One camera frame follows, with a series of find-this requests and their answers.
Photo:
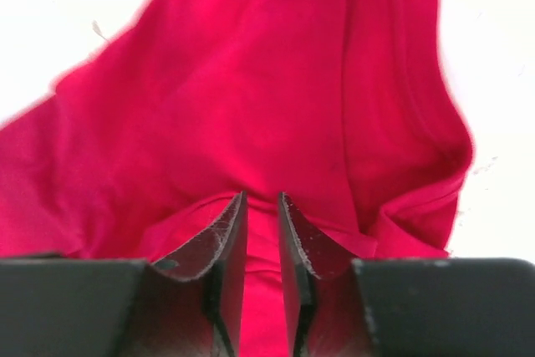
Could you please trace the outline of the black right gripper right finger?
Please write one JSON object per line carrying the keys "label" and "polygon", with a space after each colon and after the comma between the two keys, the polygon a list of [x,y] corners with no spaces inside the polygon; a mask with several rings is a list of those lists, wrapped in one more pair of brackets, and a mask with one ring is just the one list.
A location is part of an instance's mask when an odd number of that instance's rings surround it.
{"label": "black right gripper right finger", "polygon": [[531,356],[534,266],[515,258],[356,258],[278,198],[293,356]]}

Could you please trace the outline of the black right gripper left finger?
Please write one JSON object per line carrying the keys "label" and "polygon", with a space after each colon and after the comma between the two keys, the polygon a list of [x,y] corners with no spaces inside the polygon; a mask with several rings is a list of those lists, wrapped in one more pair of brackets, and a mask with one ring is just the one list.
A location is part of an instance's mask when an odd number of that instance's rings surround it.
{"label": "black right gripper left finger", "polygon": [[1,261],[4,356],[236,356],[247,196],[154,263],[57,253]]}

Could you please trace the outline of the bright red t-shirt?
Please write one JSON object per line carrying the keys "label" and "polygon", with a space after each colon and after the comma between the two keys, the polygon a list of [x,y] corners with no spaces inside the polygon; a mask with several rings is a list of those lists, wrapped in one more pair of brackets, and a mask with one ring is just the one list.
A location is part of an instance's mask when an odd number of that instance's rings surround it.
{"label": "bright red t-shirt", "polygon": [[1,254],[147,258],[248,198],[240,353],[285,356],[277,198],[360,258],[443,258],[471,164],[439,0],[152,0],[1,131]]}

